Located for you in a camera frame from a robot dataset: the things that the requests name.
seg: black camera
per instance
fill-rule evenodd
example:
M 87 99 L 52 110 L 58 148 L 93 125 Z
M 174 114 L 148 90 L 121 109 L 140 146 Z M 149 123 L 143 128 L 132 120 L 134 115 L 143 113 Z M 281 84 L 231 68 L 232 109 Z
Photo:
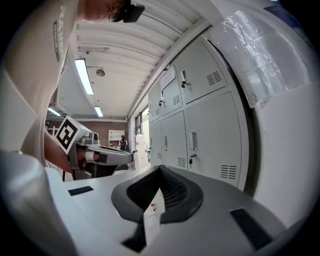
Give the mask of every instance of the black camera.
M 143 5 L 131 4 L 131 0 L 127 0 L 120 10 L 113 14 L 109 20 L 111 22 L 120 22 L 123 20 L 124 23 L 133 23 L 140 18 L 145 9 Z

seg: gray metal cabinet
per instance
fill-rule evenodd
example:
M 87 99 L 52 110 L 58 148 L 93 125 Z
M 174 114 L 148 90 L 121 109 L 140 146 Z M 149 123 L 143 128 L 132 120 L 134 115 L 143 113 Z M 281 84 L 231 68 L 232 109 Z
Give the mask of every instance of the gray metal cabinet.
M 219 66 L 201 37 L 191 43 L 173 63 L 184 104 L 227 86 Z
M 159 85 L 154 83 L 152 89 L 148 93 L 149 100 L 149 123 L 160 118 L 160 95 L 159 95 Z
M 151 166 L 163 165 L 161 121 L 149 124 L 149 142 Z
M 181 111 L 163 119 L 161 124 L 164 164 L 188 170 L 184 112 Z
M 238 186 L 241 134 L 231 92 L 211 93 L 184 110 L 189 171 Z
M 160 88 L 161 114 L 165 116 L 170 112 L 182 107 L 181 92 L 177 73 L 175 79 L 169 83 L 163 90 Z

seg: ceiling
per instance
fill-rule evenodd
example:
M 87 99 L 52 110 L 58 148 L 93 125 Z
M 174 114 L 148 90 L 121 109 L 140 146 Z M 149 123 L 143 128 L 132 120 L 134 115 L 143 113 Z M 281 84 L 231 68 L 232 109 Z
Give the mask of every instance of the ceiling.
M 145 6 L 136 23 L 80 22 L 70 40 L 70 64 L 59 83 L 59 112 L 76 118 L 125 119 L 169 49 L 202 17 L 183 0 L 132 0 Z M 94 95 L 86 95 L 74 59 L 85 58 Z M 96 74 L 105 71 L 104 77 Z

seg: brick wall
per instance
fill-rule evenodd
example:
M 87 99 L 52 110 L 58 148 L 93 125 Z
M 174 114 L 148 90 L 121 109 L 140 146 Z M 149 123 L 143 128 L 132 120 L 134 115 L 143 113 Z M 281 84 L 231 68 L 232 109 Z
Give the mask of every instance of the brick wall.
M 55 126 L 59 128 L 61 125 L 61 121 L 46 121 L 49 122 L 49 128 Z M 89 130 L 99 134 L 100 144 L 103 146 L 110 146 L 108 145 L 108 137 L 109 137 L 109 130 L 124 130 L 125 138 L 128 140 L 128 123 L 126 122 L 80 122 Z M 119 146 L 119 141 L 110 141 L 113 147 Z

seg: plastic film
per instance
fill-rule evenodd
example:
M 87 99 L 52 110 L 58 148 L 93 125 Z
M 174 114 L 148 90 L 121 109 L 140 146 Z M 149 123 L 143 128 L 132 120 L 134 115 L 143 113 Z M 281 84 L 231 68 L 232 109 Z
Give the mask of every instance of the plastic film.
M 208 33 L 237 75 L 251 108 L 319 79 L 311 76 L 310 66 L 282 34 L 241 10 Z

